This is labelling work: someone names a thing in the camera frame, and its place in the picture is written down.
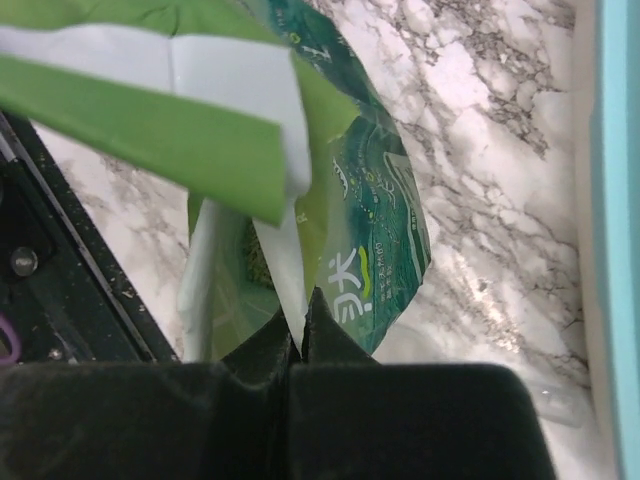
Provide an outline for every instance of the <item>metal screw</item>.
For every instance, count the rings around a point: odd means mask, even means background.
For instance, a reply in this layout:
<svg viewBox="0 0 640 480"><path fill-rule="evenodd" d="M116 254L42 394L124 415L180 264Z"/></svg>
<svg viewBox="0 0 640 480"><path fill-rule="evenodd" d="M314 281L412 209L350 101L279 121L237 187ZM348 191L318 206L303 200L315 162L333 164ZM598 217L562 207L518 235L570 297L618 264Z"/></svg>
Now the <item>metal screw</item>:
<svg viewBox="0 0 640 480"><path fill-rule="evenodd" d="M28 277L38 268L38 256L29 247L16 248L11 254L11 269L19 277Z"/></svg>
<svg viewBox="0 0 640 480"><path fill-rule="evenodd" d="M58 350L57 348L52 348L51 351L49 352L49 358L51 360L61 360L62 359L62 352L60 350Z"/></svg>

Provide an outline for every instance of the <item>marble countertop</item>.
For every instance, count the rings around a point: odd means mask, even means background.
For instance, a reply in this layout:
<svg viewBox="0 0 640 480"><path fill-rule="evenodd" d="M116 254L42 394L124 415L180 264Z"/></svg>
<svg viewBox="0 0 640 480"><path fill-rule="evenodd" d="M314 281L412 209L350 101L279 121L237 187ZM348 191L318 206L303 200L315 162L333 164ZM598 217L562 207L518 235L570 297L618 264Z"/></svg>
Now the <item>marble countertop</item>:
<svg viewBox="0 0 640 480"><path fill-rule="evenodd" d="M410 154L433 263L377 357L489 361L571 388L542 420L560 478L600 479L579 289L567 0L316 0ZM45 144L163 332L188 251L186 193L46 129Z"/></svg>

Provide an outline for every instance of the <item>purple ring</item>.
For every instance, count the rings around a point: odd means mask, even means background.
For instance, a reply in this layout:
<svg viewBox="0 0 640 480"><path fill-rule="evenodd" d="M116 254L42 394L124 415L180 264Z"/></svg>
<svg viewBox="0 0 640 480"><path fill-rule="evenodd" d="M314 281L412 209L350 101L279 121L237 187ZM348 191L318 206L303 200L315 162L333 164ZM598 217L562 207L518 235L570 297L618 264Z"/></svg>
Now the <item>purple ring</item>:
<svg viewBox="0 0 640 480"><path fill-rule="evenodd" d="M18 363L20 359L20 355L22 354L22 348L20 345L20 339L18 338L18 334L13 329L11 322L9 319L5 317L2 313L0 313L0 332L4 333L9 340L9 355L0 357L0 366L4 365L14 365Z"/></svg>

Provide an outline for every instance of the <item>black clamp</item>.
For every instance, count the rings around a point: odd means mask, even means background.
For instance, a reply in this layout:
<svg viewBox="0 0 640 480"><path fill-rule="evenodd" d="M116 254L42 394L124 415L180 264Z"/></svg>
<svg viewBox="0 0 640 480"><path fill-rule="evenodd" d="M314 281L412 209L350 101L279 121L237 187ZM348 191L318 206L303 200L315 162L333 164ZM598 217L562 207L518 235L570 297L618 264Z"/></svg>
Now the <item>black clamp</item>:
<svg viewBox="0 0 640 480"><path fill-rule="evenodd" d="M213 365L0 371L0 478L552 479L528 393L489 365L381 366L314 292Z"/></svg>

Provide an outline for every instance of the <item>plastic packaging bag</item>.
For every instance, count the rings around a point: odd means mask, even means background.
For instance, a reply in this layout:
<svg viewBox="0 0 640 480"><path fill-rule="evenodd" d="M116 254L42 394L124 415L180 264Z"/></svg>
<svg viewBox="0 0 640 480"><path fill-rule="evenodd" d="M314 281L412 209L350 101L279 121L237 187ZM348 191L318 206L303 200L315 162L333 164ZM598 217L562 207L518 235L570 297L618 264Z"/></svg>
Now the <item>plastic packaging bag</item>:
<svg viewBox="0 0 640 480"><path fill-rule="evenodd" d="M295 212L307 295L319 286L335 320L371 353L430 262L409 159L364 68L329 19L299 0L243 4L360 109L327 158L313 159L316 195L300 199ZM192 195L189 219L191 252L178 302L185 360L216 360L273 316L282 292L279 299L249 218Z"/></svg>

